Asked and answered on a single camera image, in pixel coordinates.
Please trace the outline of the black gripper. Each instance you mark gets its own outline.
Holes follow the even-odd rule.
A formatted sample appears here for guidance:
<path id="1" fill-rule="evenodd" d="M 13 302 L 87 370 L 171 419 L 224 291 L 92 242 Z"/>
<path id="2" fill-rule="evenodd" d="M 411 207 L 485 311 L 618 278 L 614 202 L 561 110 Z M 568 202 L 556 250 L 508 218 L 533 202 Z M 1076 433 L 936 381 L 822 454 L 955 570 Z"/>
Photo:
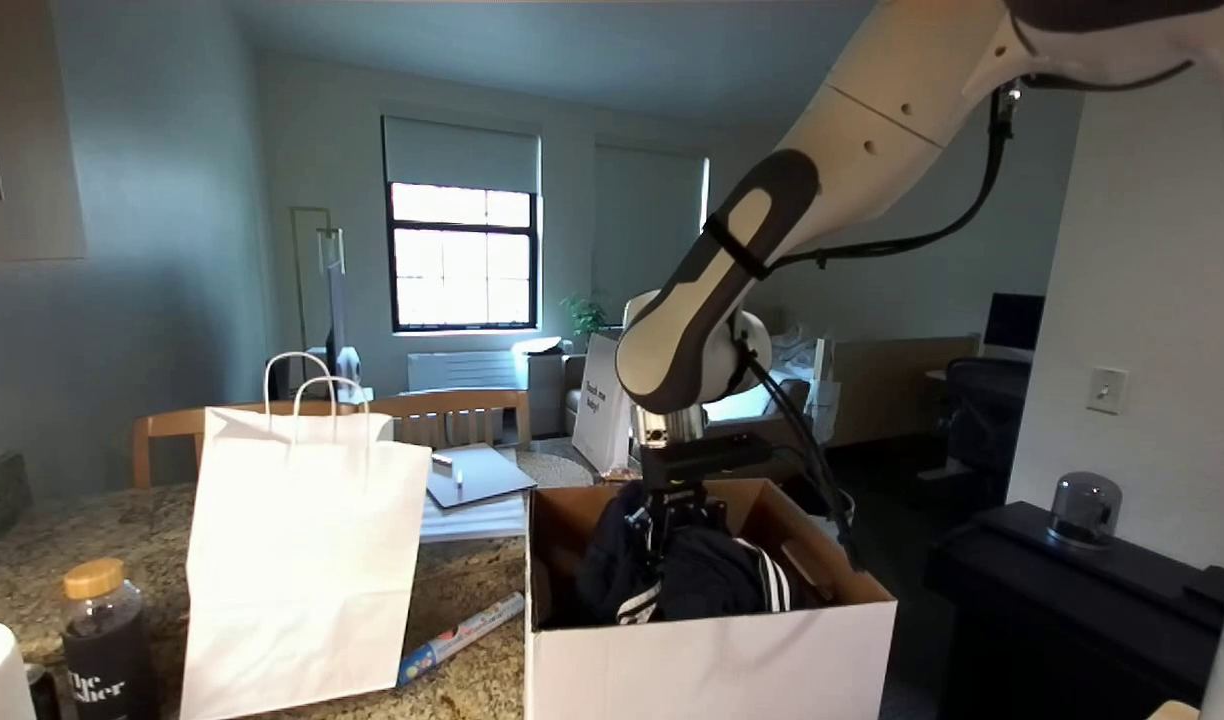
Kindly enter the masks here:
<path id="1" fill-rule="evenodd" d="M 706 484 L 719 473 L 765 465 L 772 445 L 760 435 L 686 441 L 639 454 L 647 502 L 655 509 L 706 506 Z"/>

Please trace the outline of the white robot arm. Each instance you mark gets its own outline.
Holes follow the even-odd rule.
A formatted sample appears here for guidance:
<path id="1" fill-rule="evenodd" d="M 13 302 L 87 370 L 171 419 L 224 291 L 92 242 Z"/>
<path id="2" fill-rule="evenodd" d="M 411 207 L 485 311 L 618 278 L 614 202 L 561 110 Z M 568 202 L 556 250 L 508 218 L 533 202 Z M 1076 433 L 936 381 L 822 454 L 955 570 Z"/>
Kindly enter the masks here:
<path id="1" fill-rule="evenodd" d="M 983 97 L 1129 92 L 1189 67 L 1224 92 L 1224 0 L 880 0 L 631 316 L 618 357 L 625 391 L 661 415 L 715 401 L 746 381 L 725 323 L 755 280 L 793 259 L 906 253 L 845 228 L 884 218 Z"/>

